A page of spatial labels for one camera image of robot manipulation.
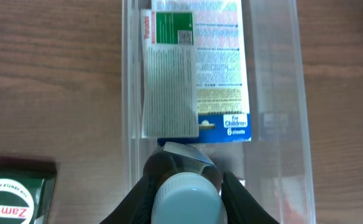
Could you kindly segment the red Panadol box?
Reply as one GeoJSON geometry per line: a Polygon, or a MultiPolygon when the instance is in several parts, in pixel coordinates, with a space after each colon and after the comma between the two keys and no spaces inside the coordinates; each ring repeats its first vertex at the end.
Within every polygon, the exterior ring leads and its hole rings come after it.
{"type": "Polygon", "coordinates": [[[240,180],[259,204],[279,223],[311,223],[311,208],[302,176],[240,180]]]}

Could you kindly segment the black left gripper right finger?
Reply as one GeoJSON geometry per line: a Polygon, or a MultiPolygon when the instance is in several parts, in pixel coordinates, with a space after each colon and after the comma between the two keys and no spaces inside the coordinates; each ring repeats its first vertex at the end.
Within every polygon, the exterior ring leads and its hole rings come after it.
{"type": "Polygon", "coordinates": [[[228,224],[279,224],[232,172],[225,172],[223,175],[221,199],[226,209],[228,224]]]}

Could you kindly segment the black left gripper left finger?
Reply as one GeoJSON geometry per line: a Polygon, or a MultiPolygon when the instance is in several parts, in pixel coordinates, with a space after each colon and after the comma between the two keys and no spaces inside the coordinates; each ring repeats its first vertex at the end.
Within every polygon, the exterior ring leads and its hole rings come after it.
{"type": "Polygon", "coordinates": [[[156,179],[143,176],[100,224],[151,224],[156,193],[156,179]]]}

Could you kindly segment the blue white medicine box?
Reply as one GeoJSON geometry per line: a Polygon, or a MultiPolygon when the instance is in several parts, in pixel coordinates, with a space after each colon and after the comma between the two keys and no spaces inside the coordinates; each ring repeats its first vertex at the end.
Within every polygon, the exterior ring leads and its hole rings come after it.
{"type": "Polygon", "coordinates": [[[244,142],[252,137],[240,0],[159,0],[155,11],[195,17],[199,135],[183,144],[244,142]]]}

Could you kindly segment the green Zam-Buk box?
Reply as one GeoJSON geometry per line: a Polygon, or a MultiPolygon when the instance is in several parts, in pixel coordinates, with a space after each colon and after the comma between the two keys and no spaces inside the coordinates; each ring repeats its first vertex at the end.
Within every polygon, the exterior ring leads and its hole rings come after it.
{"type": "Polygon", "coordinates": [[[46,224],[57,168],[54,161],[0,157],[0,224],[46,224]]]}

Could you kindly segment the dark syrup bottle white cap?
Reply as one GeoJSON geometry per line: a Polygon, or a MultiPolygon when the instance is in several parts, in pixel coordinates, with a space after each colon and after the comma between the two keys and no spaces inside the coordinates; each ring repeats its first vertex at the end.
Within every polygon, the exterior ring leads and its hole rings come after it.
{"type": "Polygon", "coordinates": [[[157,181],[152,223],[227,223],[220,196],[222,174],[197,148],[166,142],[147,159],[144,174],[157,181]]]}

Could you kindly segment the small green white box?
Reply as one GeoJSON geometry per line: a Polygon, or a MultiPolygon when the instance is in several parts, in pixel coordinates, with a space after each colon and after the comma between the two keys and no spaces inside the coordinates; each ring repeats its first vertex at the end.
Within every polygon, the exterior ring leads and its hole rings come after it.
{"type": "Polygon", "coordinates": [[[143,9],[140,20],[142,137],[195,138],[199,127],[193,13],[143,9]]]}

